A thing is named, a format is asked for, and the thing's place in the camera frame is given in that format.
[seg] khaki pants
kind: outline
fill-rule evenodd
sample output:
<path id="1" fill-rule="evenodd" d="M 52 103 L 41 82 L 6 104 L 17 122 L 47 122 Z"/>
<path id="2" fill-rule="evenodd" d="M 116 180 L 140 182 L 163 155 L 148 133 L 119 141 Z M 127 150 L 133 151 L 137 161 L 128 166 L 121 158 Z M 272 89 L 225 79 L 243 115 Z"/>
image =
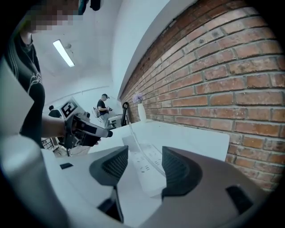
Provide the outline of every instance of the khaki pants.
<path id="1" fill-rule="evenodd" d="M 108 129 L 109 128 L 109 113 L 102 115 L 101 119 L 103 120 L 104 128 Z"/>

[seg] ceiling light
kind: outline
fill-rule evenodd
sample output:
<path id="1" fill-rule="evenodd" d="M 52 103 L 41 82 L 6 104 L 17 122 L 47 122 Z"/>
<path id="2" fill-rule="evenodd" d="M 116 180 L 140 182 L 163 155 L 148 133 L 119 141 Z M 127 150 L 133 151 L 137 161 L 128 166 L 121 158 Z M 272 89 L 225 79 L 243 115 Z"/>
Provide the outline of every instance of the ceiling light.
<path id="1" fill-rule="evenodd" d="M 71 60 L 70 57 L 68 56 L 66 50 L 65 50 L 64 47 L 62 46 L 61 40 L 54 41 L 53 45 L 55 46 L 55 48 L 57 49 L 57 51 L 60 53 L 61 57 L 63 57 L 63 59 L 66 61 L 66 63 L 68 64 L 68 66 L 73 67 L 73 66 L 74 66 L 74 63 L 72 62 L 72 60 Z"/>

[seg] white vase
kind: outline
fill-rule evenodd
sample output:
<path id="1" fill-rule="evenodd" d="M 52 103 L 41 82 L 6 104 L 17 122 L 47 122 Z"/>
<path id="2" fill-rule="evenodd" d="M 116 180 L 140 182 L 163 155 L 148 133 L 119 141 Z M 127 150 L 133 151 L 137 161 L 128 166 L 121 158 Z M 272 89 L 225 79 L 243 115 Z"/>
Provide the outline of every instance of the white vase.
<path id="1" fill-rule="evenodd" d="M 143 104 L 138 104 L 138 115 L 141 122 L 147 121 L 146 111 L 144 110 Z"/>

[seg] flower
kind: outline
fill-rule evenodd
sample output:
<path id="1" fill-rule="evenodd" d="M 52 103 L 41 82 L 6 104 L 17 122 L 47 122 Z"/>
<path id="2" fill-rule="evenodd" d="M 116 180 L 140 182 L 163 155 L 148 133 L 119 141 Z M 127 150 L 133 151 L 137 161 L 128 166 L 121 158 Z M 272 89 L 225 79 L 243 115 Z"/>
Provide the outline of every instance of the flower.
<path id="1" fill-rule="evenodd" d="M 133 95 L 133 103 L 142 103 L 143 95 L 141 93 Z"/>

